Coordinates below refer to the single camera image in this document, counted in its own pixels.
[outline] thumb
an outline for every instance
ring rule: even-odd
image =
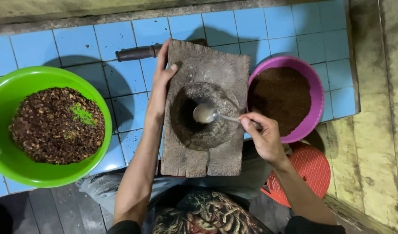
[[[245,131],[252,137],[252,139],[259,140],[263,136],[258,132],[258,130],[255,128],[255,125],[251,122],[251,120],[248,117],[244,117],[241,120],[242,126],[244,127]]]
[[[163,79],[168,82],[173,76],[174,74],[177,72],[177,65],[173,64],[172,66],[170,66],[168,69],[166,69],[163,72]]]

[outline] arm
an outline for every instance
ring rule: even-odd
[[[245,130],[253,138],[258,154],[273,165],[274,173],[294,213],[316,223],[337,225],[333,214],[307,186],[285,155],[277,121],[255,112],[243,114],[240,119]],[[261,133],[255,129],[250,119],[263,126]]]
[[[132,220],[141,227],[147,212],[163,131],[166,86],[177,71],[176,65],[165,70],[169,43],[170,39],[163,44],[158,55],[143,135],[118,188],[114,224]]]

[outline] hand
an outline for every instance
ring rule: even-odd
[[[256,112],[251,112],[239,116],[242,126],[254,140],[255,148],[258,154],[266,161],[269,161],[274,167],[279,166],[288,159],[284,153],[281,144],[278,123]],[[261,124],[263,130],[261,133],[256,130],[254,120]]]
[[[160,49],[157,56],[157,68],[153,76],[153,87],[151,88],[150,99],[146,110],[146,122],[160,120],[164,118],[164,109],[167,97],[167,83],[177,72],[177,65],[173,64],[166,69],[169,43],[171,38],[167,39]]]

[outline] chopped dried bark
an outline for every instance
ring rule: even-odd
[[[248,109],[277,120],[280,136],[295,130],[311,105],[307,78],[290,67],[264,70],[254,78],[248,92]]]
[[[50,88],[21,102],[8,130],[34,162],[70,164],[92,156],[105,136],[96,102],[75,89]]]

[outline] metal spoon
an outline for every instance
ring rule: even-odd
[[[216,108],[210,104],[210,103],[203,103],[203,104],[199,104],[195,110],[193,111],[193,119],[196,122],[202,123],[202,124],[208,124],[211,123],[212,121],[214,121],[215,119],[217,119],[218,117],[228,120],[228,121],[232,121],[232,122],[236,122],[238,124],[241,124],[241,120],[239,120],[238,118],[232,118],[232,117],[228,117],[226,115],[223,114],[219,114],[216,110]],[[262,130],[263,127],[257,123],[252,121],[252,123],[254,124],[255,128],[258,130]]]

